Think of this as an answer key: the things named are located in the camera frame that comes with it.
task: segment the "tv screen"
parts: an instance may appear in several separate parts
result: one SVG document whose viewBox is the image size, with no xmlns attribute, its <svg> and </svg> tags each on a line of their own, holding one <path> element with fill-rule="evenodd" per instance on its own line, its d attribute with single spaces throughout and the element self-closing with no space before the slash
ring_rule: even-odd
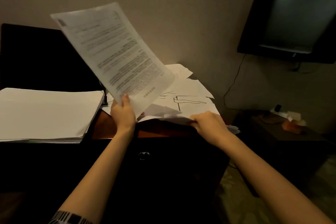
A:
<svg viewBox="0 0 336 224">
<path fill-rule="evenodd" d="M 336 0 L 254 0 L 238 52 L 334 63 Z"/>
</svg>

